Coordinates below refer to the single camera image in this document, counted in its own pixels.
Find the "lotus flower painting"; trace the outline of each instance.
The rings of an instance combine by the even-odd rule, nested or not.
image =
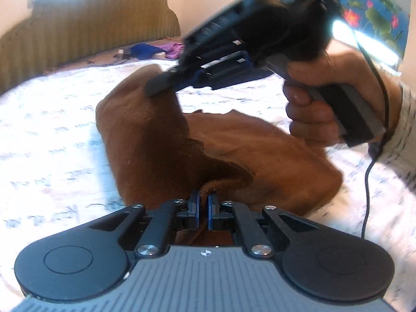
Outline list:
[[[411,0],[341,0],[341,4],[351,28],[384,43],[403,58]]]

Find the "white bed sheet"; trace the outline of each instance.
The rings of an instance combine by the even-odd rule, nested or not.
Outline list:
[[[141,61],[86,68],[30,80],[0,98],[0,311],[22,299],[13,264],[29,243],[123,207],[103,142],[95,107]],[[185,112],[237,109],[288,130],[282,79],[274,75],[222,90],[187,88],[178,93]],[[336,146],[329,157],[344,173],[336,198],[311,218],[359,235],[365,213],[366,147]],[[373,168],[372,212],[367,236],[394,258],[396,275],[386,300],[398,311],[416,305],[415,197],[389,169]]]

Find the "brown fabric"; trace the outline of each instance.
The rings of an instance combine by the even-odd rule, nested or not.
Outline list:
[[[328,203],[341,173],[322,150],[311,150],[261,119],[235,110],[183,114],[173,91],[151,99],[144,85],[158,65],[139,69],[98,104],[96,123],[121,197],[127,205],[157,208],[200,188],[201,215],[207,195],[245,203],[260,211],[276,205],[307,214]],[[224,233],[183,232],[181,243],[223,245]]]

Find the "metal screw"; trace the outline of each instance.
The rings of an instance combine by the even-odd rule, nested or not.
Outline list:
[[[251,248],[251,252],[258,256],[267,256],[272,253],[272,248],[268,245],[254,245]]]
[[[142,245],[139,248],[137,248],[137,252],[143,256],[153,256],[158,251],[159,250],[154,245]]]

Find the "hand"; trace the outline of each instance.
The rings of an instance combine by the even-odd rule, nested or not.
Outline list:
[[[288,73],[294,80],[309,86],[351,84],[370,104],[377,118],[384,123],[383,93],[363,55],[351,51],[321,56],[310,62],[291,62]],[[380,75],[389,97],[388,134],[393,135],[400,117],[401,88],[386,73],[380,71]],[[286,113],[293,120],[290,124],[292,136],[304,138],[310,146],[318,147],[331,146],[342,141],[329,105],[312,100],[305,89],[287,82],[283,92],[289,101]]]

